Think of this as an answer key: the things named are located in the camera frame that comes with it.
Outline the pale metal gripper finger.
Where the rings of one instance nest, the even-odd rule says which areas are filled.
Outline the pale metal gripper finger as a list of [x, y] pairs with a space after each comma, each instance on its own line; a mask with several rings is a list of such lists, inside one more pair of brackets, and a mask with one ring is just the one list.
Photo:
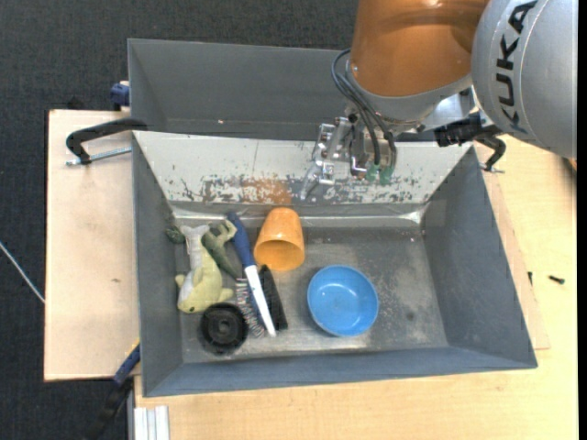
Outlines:
[[332, 137], [335, 132], [336, 132], [336, 127], [334, 125], [322, 124], [319, 127], [318, 139], [315, 143], [315, 147], [314, 147], [314, 150], [312, 153], [311, 165], [309, 166], [308, 170], [305, 173], [305, 176], [304, 176], [304, 179], [302, 182], [302, 187], [300, 190], [300, 199], [302, 201], [305, 201], [308, 198], [308, 196], [310, 195], [310, 192], [313, 191], [313, 186], [314, 186], [313, 173], [315, 172], [316, 163], [318, 161], [329, 161], [329, 162], [333, 163], [333, 161], [328, 158], [328, 155], [329, 155], [328, 148], [330, 147], [331, 140], [332, 140]]
[[329, 161], [318, 161], [315, 165], [313, 191], [316, 192], [322, 187], [331, 187], [335, 184], [335, 166]]

